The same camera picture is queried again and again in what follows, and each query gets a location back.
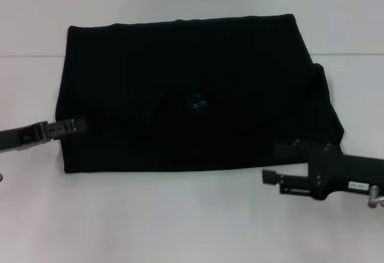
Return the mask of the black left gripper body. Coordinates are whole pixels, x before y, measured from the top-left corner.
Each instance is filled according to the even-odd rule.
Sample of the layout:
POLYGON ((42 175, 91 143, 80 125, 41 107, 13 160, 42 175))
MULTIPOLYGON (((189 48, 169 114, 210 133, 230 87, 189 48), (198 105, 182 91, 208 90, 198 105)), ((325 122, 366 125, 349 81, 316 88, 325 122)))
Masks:
POLYGON ((47 121, 21 128, 1 131, 1 152, 20 151, 50 141, 47 137, 47 121))

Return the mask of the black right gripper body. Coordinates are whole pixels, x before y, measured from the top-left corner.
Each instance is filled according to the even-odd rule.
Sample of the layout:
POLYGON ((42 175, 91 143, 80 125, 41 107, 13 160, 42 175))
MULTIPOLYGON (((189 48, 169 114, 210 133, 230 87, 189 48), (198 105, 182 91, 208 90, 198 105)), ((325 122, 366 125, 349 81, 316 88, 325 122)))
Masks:
POLYGON ((345 155, 333 146, 314 153, 308 163, 311 197, 323 201, 334 192, 383 197, 383 160, 345 155))

